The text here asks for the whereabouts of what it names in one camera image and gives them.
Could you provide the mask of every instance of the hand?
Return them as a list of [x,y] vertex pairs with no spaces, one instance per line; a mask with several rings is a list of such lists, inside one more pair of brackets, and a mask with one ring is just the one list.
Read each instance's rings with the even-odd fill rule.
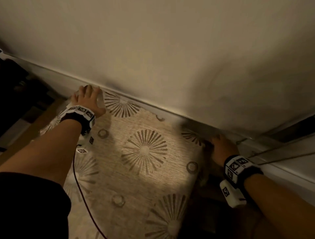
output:
[[214,146],[212,159],[221,167],[224,166],[224,161],[231,155],[239,154],[235,144],[225,138],[223,134],[217,135],[211,139]]
[[97,106],[97,95],[101,91],[99,87],[92,87],[91,85],[80,86],[79,88],[79,95],[76,96],[75,93],[71,96],[71,103],[73,105],[82,105],[86,108],[89,108],[93,111],[96,118],[101,117],[103,114],[106,113],[105,108],[99,108]]

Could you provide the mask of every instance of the forearm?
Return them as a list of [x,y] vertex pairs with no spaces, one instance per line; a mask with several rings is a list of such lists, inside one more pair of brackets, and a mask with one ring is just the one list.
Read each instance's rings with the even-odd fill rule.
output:
[[19,172],[64,184],[80,136],[81,124],[64,120],[0,166],[0,172]]
[[285,238],[315,238],[315,208],[295,193],[261,174],[244,182],[260,210]]

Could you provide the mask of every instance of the starburst pattern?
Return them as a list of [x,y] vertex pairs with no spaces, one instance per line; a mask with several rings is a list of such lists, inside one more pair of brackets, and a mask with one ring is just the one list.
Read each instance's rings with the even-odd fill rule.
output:
[[109,112],[115,117],[126,118],[134,114],[137,114],[140,110],[140,106],[124,99],[119,95],[113,95],[105,92],[104,104]]
[[52,130],[54,127],[56,127],[59,123],[60,123],[60,118],[58,118],[58,116],[56,116],[55,118],[53,118],[53,120],[45,128],[43,128],[39,131],[39,134],[43,135],[43,134],[47,133],[49,130]]
[[181,134],[185,139],[188,139],[189,141],[191,141],[197,145],[199,144],[199,146],[202,146],[203,139],[198,134],[196,134],[195,132],[185,131],[185,132],[182,132]]
[[168,194],[163,196],[150,209],[149,217],[146,221],[147,239],[175,239],[181,227],[187,199],[185,195]]
[[127,140],[121,157],[129,171],[148,175],[161,167],[166,155],[167,144],[162,135],[152,130],[141,130]]
[[[74,169],[80,188],[86,195],[90,194],[91,187],[96,183],[95,175],[99,173],[97,170],[96,159],[91,154],[76,154],[74,160]],[[73,168],[71,167],[64,185],[64,190],[70,197],[71,202],[81,202],[82,197],[74,178]]]

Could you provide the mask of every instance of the cable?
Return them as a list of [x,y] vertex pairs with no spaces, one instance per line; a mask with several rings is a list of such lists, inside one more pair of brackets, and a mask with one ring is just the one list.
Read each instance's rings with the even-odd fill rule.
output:
[[76,172],[75,172],[75,170],[74,170],[74,158],[75,158],[75,156],[76,156],[76,152],[74,152],[73,161],[72,161],[72,168],[73,168],[74,179],[76,180],[76,183],[77,183],[77,186],[78,186],[78,188],[79,188],[80,194],[81,194],[81,196],[82,196],[82,198],[83,198],[83,202],[84,202],[84,204],[85,204],[85,206],[86,206],[86,209],[87,209],[88,213],[90,214],[90,217],[91,217],[91,219],[92,219],[92,221],[93,221],[95,227],[97,228],[97,230],[99,231],[99,233],[100,233],[105,239],[107,239],[107,237],[104,235],[104,233],[100,230],[100,228],[99,228],[98,225],[96,224],[96,222],[95,222],[95,220],[94,220],[94,218],[93,218],[93,216],[92,216],[92,214],[91,214],[91,212],[90,212],[90,209],[89,209],[89,207],[88,207],[88,205],[87,205],[87,203],[86,203],[86,201],[85,201],[85,198],[84,198],[84,196],[83,196],[83,192],[82,192],[82,190],[81,190],[81,188],[80,188],[79,182],[78,182],[78,180],[77,180]]

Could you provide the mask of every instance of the wall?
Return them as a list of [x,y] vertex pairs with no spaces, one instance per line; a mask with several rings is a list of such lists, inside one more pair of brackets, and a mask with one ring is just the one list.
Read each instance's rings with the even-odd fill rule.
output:
[[315,106],[314,1],[0,0],[7,53],[256,135]]

